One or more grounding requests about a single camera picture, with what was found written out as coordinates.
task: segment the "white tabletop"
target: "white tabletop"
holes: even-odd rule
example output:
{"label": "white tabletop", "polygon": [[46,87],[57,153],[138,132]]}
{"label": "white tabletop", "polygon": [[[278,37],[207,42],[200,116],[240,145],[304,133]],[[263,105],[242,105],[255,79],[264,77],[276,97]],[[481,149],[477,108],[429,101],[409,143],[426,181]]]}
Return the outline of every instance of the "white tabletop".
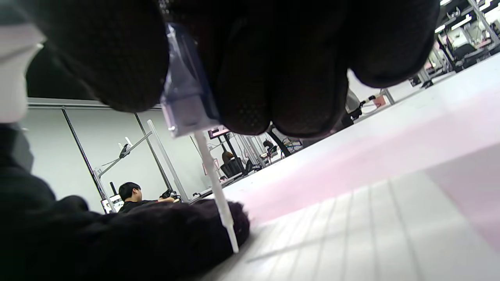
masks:
{"label": "white tabletop", "polygon": [[500,280],[499,65],[225,188],[254,239],[204,280]]}

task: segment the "transparent plastic connector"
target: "transparent plastic connector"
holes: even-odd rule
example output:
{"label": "transparent plastic connector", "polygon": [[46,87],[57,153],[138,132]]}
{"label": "transparent plastic connector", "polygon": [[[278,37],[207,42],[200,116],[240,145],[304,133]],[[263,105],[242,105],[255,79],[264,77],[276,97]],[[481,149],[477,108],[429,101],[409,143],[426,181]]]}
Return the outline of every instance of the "transparent plastic connector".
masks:
{"label": "transparent plastic connector", "polygon": [[212,192],[222,225],[234,253],[239,252],[233,216],[216,174],[214,161],[207,147],[203,130],[220,125],[214,97],[205,70],[196,51],[196,43],[182,26],[166,26],[170,46],[170,64],[163,94],[160,98],[163,114],[174,137],[194,133],[203,164],[212,182]]}
{"label": "transparent plastic connector", "polygon": [[182,26],[166,26],[170,64],[160,98],[163,113],[174,137],[207,130],[220,124],[196,43]]}

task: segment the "black knit glove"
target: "black knit glove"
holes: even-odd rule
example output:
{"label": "black knit glove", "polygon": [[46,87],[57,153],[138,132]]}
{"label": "black knit glove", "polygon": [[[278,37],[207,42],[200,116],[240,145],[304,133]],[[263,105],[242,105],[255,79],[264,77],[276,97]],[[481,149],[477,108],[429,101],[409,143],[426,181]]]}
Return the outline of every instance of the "black knit glove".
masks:
{"label": "black knit glove", "polygon": [[425,63],[438,0],[18,0],[61,64],[105,104],[155,105],[169,65],[164,22],[186,26],[225,126],[327,134],[345,113],[351,68],[371,87]]}

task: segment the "black shirt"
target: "black shirt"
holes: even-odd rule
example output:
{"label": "black shirt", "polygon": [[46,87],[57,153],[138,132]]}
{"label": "black shirt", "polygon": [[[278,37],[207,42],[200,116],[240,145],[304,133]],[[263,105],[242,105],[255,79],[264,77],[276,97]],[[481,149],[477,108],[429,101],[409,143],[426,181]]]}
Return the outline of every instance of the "black shirt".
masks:
{"label": "black shirt", "polygon": [[125,201],[123,203],[123,206],[121,206],[120,210],[118,210],[118,213],[128,213],[130,210],[133,208],[146,205],[146,204],[152,204],[158,202],[157,200],[142,200],[139,202],[132,202],[132,201]]}

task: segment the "monitor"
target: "monitor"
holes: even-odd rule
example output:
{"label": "monitor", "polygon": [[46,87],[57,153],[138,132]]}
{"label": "monitor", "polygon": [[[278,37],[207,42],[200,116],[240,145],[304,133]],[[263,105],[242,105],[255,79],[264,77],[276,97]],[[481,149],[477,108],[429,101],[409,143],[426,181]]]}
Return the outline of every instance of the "monitor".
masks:
{"label": "monitor", "polygon": [[[111,196],[109,199],[111,200],[111,202],[113,202],[114,209],[117,212],[124,205],[124,202],[122,201],[122,198],[120,198],[120,195]],[[111,213],[111,207],[110,204],[108,203],[108,200],[104,199],[100,203],[102,204],[102,207],[104,208],[106,214]]]}

